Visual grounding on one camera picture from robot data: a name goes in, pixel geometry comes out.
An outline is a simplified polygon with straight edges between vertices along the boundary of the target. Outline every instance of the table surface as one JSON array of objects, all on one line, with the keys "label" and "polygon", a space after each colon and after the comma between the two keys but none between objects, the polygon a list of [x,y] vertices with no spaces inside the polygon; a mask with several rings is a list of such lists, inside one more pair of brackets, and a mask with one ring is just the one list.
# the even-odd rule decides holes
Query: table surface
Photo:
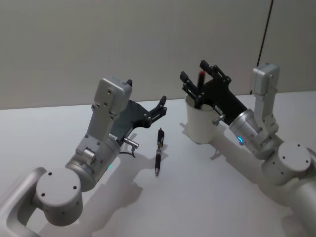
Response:
[{"label": "table surface", "polygon": [[[254,107],[254,96],[238,98]],[[316,92],[276,95],[278,135],[316,150]],[[146,109],[157,101],[140,102]],[[130,137],[136,158],[119,155],[97,186],[83,194],[80,218],[49,224],[36,210],[28,227],[42,237],[296,237],[305,233],[286,204],[285,187],[271,186],[260,164],[221,124],[211,144],[187,136],[184,100],[168,100],[167,115]],[[63,167],[86,132],[90,106],[0,111],[0,192],[26,169]],[[159,177],[157,132],[165,131]]]}]

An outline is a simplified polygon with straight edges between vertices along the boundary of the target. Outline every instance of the gray wall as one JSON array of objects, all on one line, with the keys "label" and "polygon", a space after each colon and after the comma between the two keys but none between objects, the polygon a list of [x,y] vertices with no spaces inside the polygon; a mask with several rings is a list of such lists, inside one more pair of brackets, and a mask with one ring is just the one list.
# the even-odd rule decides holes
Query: gray wall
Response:
[{"label": "gray wall", "polygon": [[89,104],[100,78],[132,99],[184,97],[179,75],[218,64],[247,94],[270,1],[1,0],[0,109]]},{"label": "gray wall", "polygon": [[316,90],[316,1],[275,0],[261,63],[281,66],[279,91]]}]

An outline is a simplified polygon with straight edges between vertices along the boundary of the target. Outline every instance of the black cable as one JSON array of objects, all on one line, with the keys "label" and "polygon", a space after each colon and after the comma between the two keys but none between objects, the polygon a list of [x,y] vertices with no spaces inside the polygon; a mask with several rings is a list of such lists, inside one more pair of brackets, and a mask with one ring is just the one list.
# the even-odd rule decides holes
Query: black cable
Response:
[{"label": "black cable", "polygon": [[259,57],[258,57],[258,61],[257,61],[257,67],[259,66],[259,63],[260,63],[261,54],[262,54],[262,50],[263,50],[263,45],[264,45],[265,39],[266,39],[266,34],[267,34],[268,25],[269,25],[269,21],[270,21],[270,16],[271,16],[271,11],[272,11],[273,2],[274,2],[274,0],[271,0],[270,9],[269,9],[269,14],[268,14],[267,22],[266,22],[266,27],[265,27],[265,32],[264,32],[264,34],[263,34],[263,38],[262,38],[262,42],[261,42],[261,47],[260,47],[260,52],[259,52]]}]

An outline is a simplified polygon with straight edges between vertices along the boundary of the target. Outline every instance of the white cup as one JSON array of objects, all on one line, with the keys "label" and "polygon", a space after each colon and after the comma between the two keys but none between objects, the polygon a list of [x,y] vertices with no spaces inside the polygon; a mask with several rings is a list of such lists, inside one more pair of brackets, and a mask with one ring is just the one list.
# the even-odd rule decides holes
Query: white cup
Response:
[{"label": "white cup", "polygon": [[209,143],[213,140],[217,130],[212,121],[219,115],[209,105],[202,105],[200,110],[195,109],[194,100],[189,95],[186,95],[185,101],[187,104],[189,137],[199,144]]}]

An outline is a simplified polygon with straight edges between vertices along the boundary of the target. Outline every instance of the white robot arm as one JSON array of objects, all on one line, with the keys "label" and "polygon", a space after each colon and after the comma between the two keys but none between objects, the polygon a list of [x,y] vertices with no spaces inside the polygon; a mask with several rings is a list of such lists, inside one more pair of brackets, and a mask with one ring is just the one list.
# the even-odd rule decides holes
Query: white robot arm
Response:
[{"label": "white robot arm", "polygon": [[262,172],[271,184],[284,185],[299,178],[289,191],[289,204],[306,229],[316,235],[316,154],[295,142],[284,142],[277,135],[278,124],[273,115],[279,67],[264,64],[253,70],[254,112],[247,109],[228,89],[231,79],[216,65],[209,66],[202,60],[200,67],[213,79],[197,90],[189,77],[182,72],[183,90],[195,103],[209,104],[220,115],[220,120],[262,163]]},{"label": "white robot arm", "polygon": [[81,215],[82,192],[94,188],[136,127],[148,128],[166,114],[163,96],[156,108],[147,111],[129,100],[132,81],[102,79],[92,105],[92,118],[76,153],[65,165],[47,171],[39,167],[21,176],[0,200],[1,237],[39,237],[26,227],[36,208],[56,226],[66,226]]}]

